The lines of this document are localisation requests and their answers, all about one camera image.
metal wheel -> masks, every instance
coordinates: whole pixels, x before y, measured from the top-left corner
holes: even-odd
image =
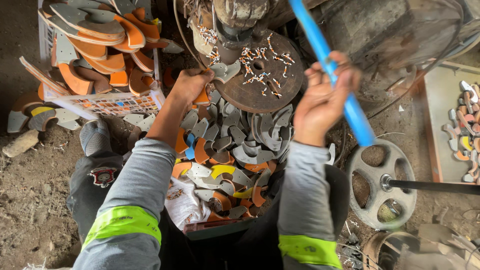
[[[395,163],[397,160],[400,160],[404,167],[407,175],[406,180],[415,181],[415,175],[407,157],[398,146],[382,139],[376,139],[374,145],[381,146],[386,151],[385,159],[378,167],[372,167],[361,159],[361,154],[366,147],[357,146],[348,157],[346,173],[350,180],[350,207],[370,227],[378,230],[391,230],[405,224],[412,215],[417,202],[417,190],[410,189],[404,192],[396,187],[387,190],[382,188],[381,182],[388,177],[395,179]],[[365,208],[360,207],[353,194],[352,174],[354,171],[365,177],[370,185],[370,196]],[[393,221],[380,222],[377,218],[378,209],[388,199],[395,200],[402,207],[402,212]]]

dark pants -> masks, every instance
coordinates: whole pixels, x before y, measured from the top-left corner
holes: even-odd
[[[111,184],[101,187],[94,184],[90,171],[99,167],[116,168],[115,178],[122,168],[123,157],[112,152],[97,152],[77,161],[75,172],[70,179],[70,195],[67,207],[78,224],[81,241],[85,240],[93,225],[96,213],[103,204]],[[350,187],[347,176],[340,169],[325,165],[326,180],[331,186],[330,210],[336,238],[342,231],[348,215]],[[280,185],[283,171],[272,175],[269,184],[276,180]],[[238,233],[213,239],[190,241],[170,219],[164,209],[160,213],[159,228],[162,232],[160,253],[162,269],[178,269],[180,265],[199,269],[245,269],[282,268],[278,249],[278,208],[281,188],[272,201],[270,209],[259,217],[253,227]]]

patch on pants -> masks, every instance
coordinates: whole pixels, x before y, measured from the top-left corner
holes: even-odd
[[[111,182],[115,181],[113,173],[116,171],[116,168],[101,167],[91,170],[88,175],[94,177],[94,184],[101,187],[107,187]]]

blue plastic pipe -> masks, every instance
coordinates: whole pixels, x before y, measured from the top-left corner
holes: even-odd
[[[316,22],[313,20],[310,13],[305,9],[305,6],[301,0],[288,0],[290,6],[292,6],[293,13],[297,17],[298,22],[303,27],[307,39],[317,56],[318,61],[322,64],[324,71],[330,77],[332,87],[334,87],[337,76],[334,74],[337,68],[336,62],[330,60],[328,54],[330,54],[330,48],[325,40],[325,37],[320,32]],[[363,113],[355,94],[350,93],[343,109],[345,118],[353,130],[360,146],[371,146],[373,144],[374,135],[370,123],[368,123],[367,117]]]

plastic crate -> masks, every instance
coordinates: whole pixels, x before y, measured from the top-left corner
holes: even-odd
[[[43,0],[38,0],[38,8]],[[53,47],[54,28],[48,26],[38,16],[38,39],[40,41],[40,68],[48,74],[51,48]],[[160,80],[158,50],[154,49],[155,79]],[[87,120],[98,119],[99,115],[124,116],[129,113],[151,113],[162,108],[165,96],[161,91],[150,90],[150,93],[137,97],[132,93],[105,93],[98,95],[59,96],[45,84],[43,85],[45,101],[53,102],[65,109],[80,115]]]

